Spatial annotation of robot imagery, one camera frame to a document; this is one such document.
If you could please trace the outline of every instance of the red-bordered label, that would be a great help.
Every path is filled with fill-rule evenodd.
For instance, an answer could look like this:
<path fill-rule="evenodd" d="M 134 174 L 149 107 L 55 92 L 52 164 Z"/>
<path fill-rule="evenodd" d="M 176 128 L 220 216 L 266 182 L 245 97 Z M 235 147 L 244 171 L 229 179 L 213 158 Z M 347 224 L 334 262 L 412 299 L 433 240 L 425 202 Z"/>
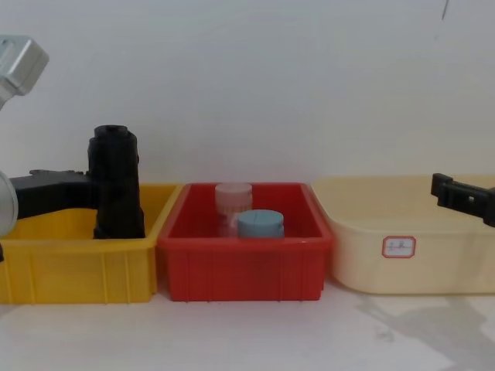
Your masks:
<path fill-rule="evenodd" d="M 413 236 L 387 236 L 384 238 L 381 254 L 388 259 L 409 259 L 416 253 L 416 239 Z"/>

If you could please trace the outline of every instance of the black plastic part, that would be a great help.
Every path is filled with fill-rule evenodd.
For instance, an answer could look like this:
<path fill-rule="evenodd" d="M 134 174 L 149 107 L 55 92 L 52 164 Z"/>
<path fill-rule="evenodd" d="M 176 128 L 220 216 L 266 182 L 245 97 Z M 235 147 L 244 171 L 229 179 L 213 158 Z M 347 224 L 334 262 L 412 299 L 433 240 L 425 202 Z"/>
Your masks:
<path fill-rule="evenodd" d="M 12 178 L 18 219 L 63 209 L 97 209 L 94 238 L 143 238 L 136 137 L 124 126 L 100 126 L 88 148 L 89 171 L 33 170 Z"/>
<path fill-rule="evenodd" d="M 433 174 L 432 195 L 439 198 L 438 205 L 483 218 L 495 226 L 495 189 L 485 189 L 454 181 L 443 174 Z"/>

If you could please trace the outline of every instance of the yellow plastic bin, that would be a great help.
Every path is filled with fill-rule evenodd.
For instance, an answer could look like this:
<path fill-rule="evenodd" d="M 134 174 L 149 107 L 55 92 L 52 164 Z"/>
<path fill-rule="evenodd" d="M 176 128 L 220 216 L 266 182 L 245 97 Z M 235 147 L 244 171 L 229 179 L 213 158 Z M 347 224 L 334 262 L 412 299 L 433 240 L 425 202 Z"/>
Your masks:
<path fill-rule="evenodd" d="M 483 188 L 492 175 L 454 175 Z M 336 237 L 333 276 L 373 294 L 495 293 L 495 228 L 437 206 L 432 177 L 342 177 L 312 184 Z"/>
<path fill-rule="evenodd" d="M 146 238 L 93 240 L 96 211 L 20 220 L 1 241 L 0 303 L 133 303 L 156 292 L 155 245 L 180 185 L 142 185 Z"/>

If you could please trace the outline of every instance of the clear plastic bottle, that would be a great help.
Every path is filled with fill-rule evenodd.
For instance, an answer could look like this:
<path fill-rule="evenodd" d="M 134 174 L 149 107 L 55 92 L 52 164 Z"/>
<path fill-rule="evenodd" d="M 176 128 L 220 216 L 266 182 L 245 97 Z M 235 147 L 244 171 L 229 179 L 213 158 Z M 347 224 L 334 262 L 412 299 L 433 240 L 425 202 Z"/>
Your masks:
<path fill-rule="evenodd" d="M 218 233 L 221 237 L 237 236 L 237 216 L 253 208 L 252 186 L 248 183 L 221 183 L 215 187 Z"/>

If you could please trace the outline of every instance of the plastic tub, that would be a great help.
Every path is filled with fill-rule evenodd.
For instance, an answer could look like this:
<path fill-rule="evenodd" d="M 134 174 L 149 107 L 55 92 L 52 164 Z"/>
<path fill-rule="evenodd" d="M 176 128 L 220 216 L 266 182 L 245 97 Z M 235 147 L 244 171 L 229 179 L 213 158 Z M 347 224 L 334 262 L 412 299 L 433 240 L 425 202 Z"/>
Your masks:
<path fill-rule="evenodd" d="M 143 185 L 146 238 L 93 240 L 96 211 L 69 209 L 20 220 L 2 240 L 0 303 L 132 303 L 156 292 L 156 239 L 180 193 Z"/>
<path fill-rule="evenodd" d="M 318 300 L 332 238 L 307 185 L 253 184 L 253 207 L 284 214 L 285 238 L 219 237 L 215 184 L 184 187 L 159 236 L 174 301 Z"/>
<path fill-rule="evenodd" d="M 455 176 L 491 188 L 495 176 Z M 334 277 L 373 294 L 495 292 L 495 228 L 437 206 L 432 177 L 346 177 L 312 184 L 336 237 Z"/>

